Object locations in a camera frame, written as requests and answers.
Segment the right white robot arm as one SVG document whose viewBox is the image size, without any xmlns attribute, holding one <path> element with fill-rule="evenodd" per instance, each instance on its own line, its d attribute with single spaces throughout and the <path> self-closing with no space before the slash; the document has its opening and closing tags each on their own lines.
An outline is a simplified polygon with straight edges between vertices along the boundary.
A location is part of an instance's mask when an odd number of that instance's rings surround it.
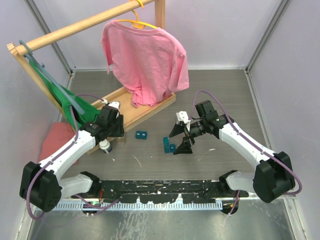
<svg viewBox="0 0 320 240">
<path fill-rule="evenodd" d="M 186 111 L 175 114 L 176 123 L 169 137 L 180 134 L 184 137 L 173 154 L 192 154 L 195 138 L 210 134 L 236 150 L 254 170 L 254 173 L 231 170 L 222 175 L 219 191 L 223 196 L 231 197 L 236 191 L 245 191 L 270 203 L 295 188 L 291 159 L 285 152 L 276 153 L 258 143 L 228 115 L 219 115 L 209 100 L 196 104 L 195 109 L 199 116 L 195 122 Z"/>
</svg>

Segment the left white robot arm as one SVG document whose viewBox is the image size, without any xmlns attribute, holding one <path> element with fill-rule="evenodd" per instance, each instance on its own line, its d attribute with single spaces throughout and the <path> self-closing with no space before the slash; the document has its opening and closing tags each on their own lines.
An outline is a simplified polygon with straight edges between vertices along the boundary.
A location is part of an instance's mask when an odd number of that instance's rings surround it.
<svg viewBox="0 0 320 240">
<path fill-rule="evenodd" d="M 65 145 L 39 163 L 30 161 L 22 172 L 19 196 L 29 205 L 47 213 L 60 200 L 76 194 L 95 198 L 101 191 L 100 179 L 83 171 L 77 176 L 62 178 L 65 172 L 89 150 L 99 147 L 110 153 L 109 138 L 124 136 L 124 116 L 120 114 L 120 103 L 112 101 L 102 107 L 95 121 L 82 125 Z"/>
</svg>

